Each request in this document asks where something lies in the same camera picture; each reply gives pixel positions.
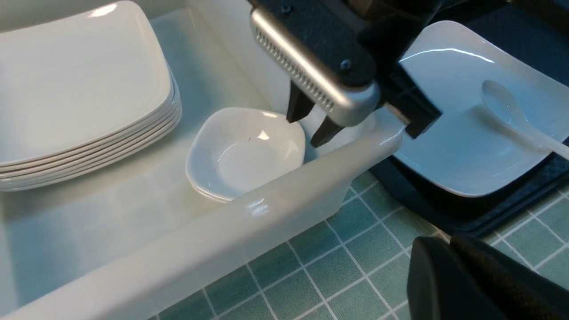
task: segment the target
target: tile floor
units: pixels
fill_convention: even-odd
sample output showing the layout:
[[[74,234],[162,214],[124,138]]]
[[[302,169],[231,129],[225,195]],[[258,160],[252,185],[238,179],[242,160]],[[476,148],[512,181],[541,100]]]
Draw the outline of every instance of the tile floor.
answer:
[[[485,240],[569,289],[568,191],[558,190]],[[407,271],[411,243],[422,235],[448,239],[364,173],[337,214],[152,320],[410,319]]]

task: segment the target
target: stack of plates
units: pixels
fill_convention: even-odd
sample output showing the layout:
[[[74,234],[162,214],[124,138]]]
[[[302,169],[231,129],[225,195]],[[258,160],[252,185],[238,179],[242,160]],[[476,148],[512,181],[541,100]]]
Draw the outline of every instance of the stack of plates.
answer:
[[[176,81],[132,2],[0,34],[0,47],[0,191],[99,169],[180,121]]]
[[[43,157],[39,153],[23,157],[24,153],[20,151],[24,151],[24,148],[3,152],[0,154],[0,191],[26,190],[68,180],[117,162],[151,145],[168,134],[182,116],[180,95],[174,78],[172,82],[174,90],[169,101],[113,134],[91,141],[84,139],[85,142],[77,147],[54,147],[44,151],[49,155]],[[41,132],[38,132],[37,138],[41,138]]]

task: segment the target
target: white plate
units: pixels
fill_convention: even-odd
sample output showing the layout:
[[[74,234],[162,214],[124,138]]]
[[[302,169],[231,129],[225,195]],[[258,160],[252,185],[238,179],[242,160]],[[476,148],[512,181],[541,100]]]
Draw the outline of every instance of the white plate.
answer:
[[[70,170],[70,168],[82,165],[88,165],[95,161],[104,159],[111,154],[117,153],[125,148],[128,148],[129,146],[137,143],[138,141],[144,140],[145,138],[152,136],[161,127],[168,125],[171,122],[174,122],[175,117],[177,115],[177,107],[178,105],[174,105],[172,110],[168,114],[165,114],[161,119],[158,119],[155,122],[153,122],[152,125],[149,125],[148,127],[137,132],[136,134],[133,134],[122,140],[119,140],[118,142],[113,143],[97,152],[91,153],[89,155],[77,159],[73,159],[72,161],[66,162],[65,160],[61,160],[63,163],[58,165],[56,164],[47,169],[37,170],[32,173],[22,174],[15,177],[1,178],[0,186],[5,186],[8,183],[18,183],[20,181],[28,181],[30,179],[48,178],[51,177],[52,174],[60,174],[63,171]]]
[[[525,143],[479,112],[484,80],[505,85],[528,120],[557,141],[569,136],[569,88],[449,21],[421,32],[402,65],[443,112],[416,140],[405,137],[397,159],[454,194],[490,194],[550,152]]]
[[[196,191],[227,202],[300,167],[305,148],[300,124],[282,114],[222,109],[197,133],[185,173]]]
[[[180,97],[178,94],[178,85],[176,84],[174,78],[172,78],[172,81],[174,83],[174,95],[172,97],[172,102],[169,105],[165,105],[164,107],[160,108],[148,119],[133,125],[132,127],[128,128],[128,130],[123,130],[120,133],[116,133],[110,137],[94,143],[90,143],[86,146],[74,149],[67,153],[61,153],[53,157],[31,161],[26,164],[7,167],[17,168],[13,170],[4,171],[3,168],[0,167],[0,181],[2,181],[1,179],[19,177],[21,175],[37,173],[51,168],[60,170],[64,165],[71,165],[71,162],[78,163],[79,161],[91,159],[99,154],[106,153],[112,148],[124,144],[125,141],[129,139],[132,140],[133,138],[140,136],[142,133],[150,130],[150,128],[157,126],[158,123],[166,119],[174,112],[176,108],[179,107]]]
[[[121,1],[0,33],[0,165],[59,154],[170,103],[170,75],[142,10]]]
[[[9,184],[9,186],[7,185],[1,185],[0,186],[0,191],[22,191],[22,190],[28,190],[28,189],[33,189],[33,188],[38,188],[38,187],[43,187],[43,186],[48,186],[50,184],[54,184],[54,183],[58,183],[58,182],[62,182],[65,180],[69,180],[72,178],[76,178],[79,177],[81,175],[87,174],[89,172],[95,171],[97,169],[103,168],[105,166],[108,166],[114,162],[117,162],[119,160],[122,160],[148,146],[150,146],[152,143],[160,140],[162,137],[164,137],[166,134],[168,134],[170,131],[172,131],[176,125],[178,125],[178,123],[180,122],[180,119],[182,118],[182,108],[178,108],[176,110],[176,115],[174,116],[173,120],[162,126],[160,129],[158,129],[156,132],[154,132],[154,134],[146,137],[143,140],[138,141],[135,144],[132,144],[131,146],[116,152],[114,154],[110,154],[108,157],[103,158],[97,162],[93,162],[90,163],[88,165],[86,164],[82,164],[82,165],[78,165],[74,168],[70,168],[69,170],[64,170],[58,174],[53,174],[50,177],[41,177],[38,179],[30,179],[24,183],[14,183],[14,184]]]

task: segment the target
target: black object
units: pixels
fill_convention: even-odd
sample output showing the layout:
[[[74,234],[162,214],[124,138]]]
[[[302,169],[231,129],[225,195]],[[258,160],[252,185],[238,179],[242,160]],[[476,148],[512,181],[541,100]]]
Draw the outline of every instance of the black object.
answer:
[[[569,85],[569,35],[515,5],[461,22],[517,59]],[[394,157],[370,170],[396,200],[451,235],[487,233],[569,181],[569,162],[555,154],[510,185],[480,198],[446,192]]]
[[[569,292],[482,241],[413,241],[407,297],[413,320],[567,319]]]
[[[249,0],[254,8],[264,8],[294,37],[313,58],[312,65],[323,67],[327,75],[332,75],[333,85],[355,94],[377,82],[382,100],[370,102],[371,108],[366,112],[371,112],[376,103],[379,108],[388,102],[398,109],[397,115],[405,119],[406,130],[414,138],[441,113],[416,89],[399,60],[443,1],[388,0],[384,5],[362,11],[347,4],[360,0]],[[394,76],[406,81],[394,81]],[[312,109],[306,103],[310,98],[295,86],[291,83],[289,121],[302,119]],[[409,93],[406,99],[397,98],[402,92]],[[311,139],[314,147],[328,142],[342,130],[345,123],[336,121],[326,118]]]

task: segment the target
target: green tile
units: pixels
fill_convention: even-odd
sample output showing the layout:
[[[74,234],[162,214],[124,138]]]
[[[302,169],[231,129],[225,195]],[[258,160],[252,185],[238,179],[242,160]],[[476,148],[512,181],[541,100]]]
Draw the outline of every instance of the green tile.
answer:
[[[344,197],[344,201],[350,199],[351,197],[355,196],[356,194],[352,191],[352,189],[348,189],[348,192],[346,192],[346,196]]]
[[[357,193],[360,193],[367,187],[371,186],[375,181],[377,181],[377,179],[373,176],[373,174],[369,171],[366,171],[352,181],[352,188],[354,188]]]
[[[387,307],[365,280],[342,292],[328,303],[338,320],[376,320]]]
[[[370,272],[401,252],[401,247],[381,225],[346,244],[365,272]]]
[[[409,261],[407,255],[401,255],[369,277],[391,307],[407,300]]]
[[[279,320],[290,320],[322,302],[316,290],[302,271],[265,291]]]
[[[557,192],[557,190],[552,190],[550,194],[545,196],[545,198],[530,206],[529,210],[536,214],[539,212],[539,210],[545,208],[546,205],[550,204],[559,197],[561,197],[561,194]]]
[[[409,304],[402,306],[399,310],[395,311],[395,314],[399,320],[411,320],[411,310],[409,310]]]
[[[401,206],[379,183],[361,197],[380,219]]]
[[[569,266],[569,249],[564,249],[540,266],[538,271],[542,276],[569,290],[567,266]]]
[[[243,305],[237,307],[235,310],[231,310],[228,314],[220,318],[221,320],[273,320],[273,316],[267,307],[267,304],[258,295],[244,303]]]
[[[340,244],[325,222],[304,231],[289,242],[302,263],[308,263]]]
[[[561,242],[541,223],[531,220],[506,238],[531,265],[540,263],[561,247]]]
[[[200,290],[160,313],[160,320],[209,320],[213,314]]]
[[[564,241],[569,241],[569,200],[561,199],[539,215],[539,219],[547,224],[553,232]]]
[[[362,277],[344,248],[335,250],[306,269],[325,298]]]
[[[249,263],[262,288],[300,268],[300,264],[286,243]]]
[[[494,249],[500,251],[501,253],[507,255],[508,257],[514,259],[517,263],[527,266],[527,264],[512,250],[508,245],[506,245],[503,241],[498,242]]]
[[[220,314],[258,291],[249,270],[242,266],[205,287],[215,311]]]
[[[416,237],[429,236],[436,231],[430,223],[407,208],[385,219],[385,225],[395,234],[395,237],[399,239],[405,248],[410,246]]]
[[[376,221],[377,219],[359,199],[343,205],[338,213],[328,218],[328,222],[336,230],[342,241],[346,241],[369,228]]]
[[[333,320],[330,311],[326,306],[322,306],[313,312],[309,313],[306,317],[302,318],[302,320]]]
[[[513,228],[517,227],[520,223],[524,222],[525,220],[529,219],[531,216],[526,212],[522,212],[516,217],[512,218],[512,220],[508,221],[506,224],[498,228],[498,233],[501,236],[505,236],[506,233],[510,232]]]

